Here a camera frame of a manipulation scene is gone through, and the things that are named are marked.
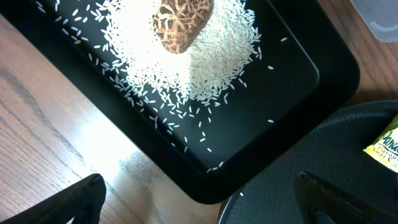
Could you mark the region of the brown food piece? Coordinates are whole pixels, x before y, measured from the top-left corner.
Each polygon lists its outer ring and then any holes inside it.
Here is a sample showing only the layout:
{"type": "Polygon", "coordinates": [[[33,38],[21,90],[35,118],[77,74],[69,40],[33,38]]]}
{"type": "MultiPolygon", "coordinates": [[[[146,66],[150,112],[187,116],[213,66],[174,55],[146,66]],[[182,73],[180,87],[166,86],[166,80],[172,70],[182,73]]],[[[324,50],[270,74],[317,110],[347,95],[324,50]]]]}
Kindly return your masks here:
{"type": "Polygon", "coordinates": [[[213,0],[162,0],[152,28],[164,48],[184,53],[210,20],[213,0]]]}

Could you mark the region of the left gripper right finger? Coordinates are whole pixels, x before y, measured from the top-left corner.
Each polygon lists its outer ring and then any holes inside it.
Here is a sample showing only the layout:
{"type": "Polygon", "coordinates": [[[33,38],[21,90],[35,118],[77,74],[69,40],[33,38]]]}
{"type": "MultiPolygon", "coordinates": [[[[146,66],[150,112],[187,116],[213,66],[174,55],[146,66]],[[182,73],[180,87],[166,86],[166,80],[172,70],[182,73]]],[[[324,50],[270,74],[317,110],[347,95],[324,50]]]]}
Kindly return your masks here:
{"type": "Polygon", "coordinates": [[[397,223],[397,215],[377,208],[331,183],[301,172],[294,194],[304,223],[397,223]]]}

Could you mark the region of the yellow green snack wrapper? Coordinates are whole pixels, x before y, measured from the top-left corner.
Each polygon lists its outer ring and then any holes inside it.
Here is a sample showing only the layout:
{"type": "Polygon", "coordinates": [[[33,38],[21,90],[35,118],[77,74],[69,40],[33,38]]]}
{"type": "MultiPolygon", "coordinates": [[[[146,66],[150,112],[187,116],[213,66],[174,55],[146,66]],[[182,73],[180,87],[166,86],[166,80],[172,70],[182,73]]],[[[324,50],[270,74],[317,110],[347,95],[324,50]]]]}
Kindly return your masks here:
{"type": "Polygon", "coordinates": [[[397,116],[363,151],[384,167],[397,173],[397,116]]]}

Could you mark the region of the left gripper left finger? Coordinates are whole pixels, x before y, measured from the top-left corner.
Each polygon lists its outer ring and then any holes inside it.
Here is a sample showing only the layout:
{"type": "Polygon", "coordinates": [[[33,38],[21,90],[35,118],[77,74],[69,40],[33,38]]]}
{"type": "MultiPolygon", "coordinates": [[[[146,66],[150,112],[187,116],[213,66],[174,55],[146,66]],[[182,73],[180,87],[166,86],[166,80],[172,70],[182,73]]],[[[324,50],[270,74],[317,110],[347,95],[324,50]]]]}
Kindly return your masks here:
{"type": "Polygon", "coordinates": [[[1,224],[79,223],[98,224],[106,198],[100,174],[91,174],[1,224]]]}

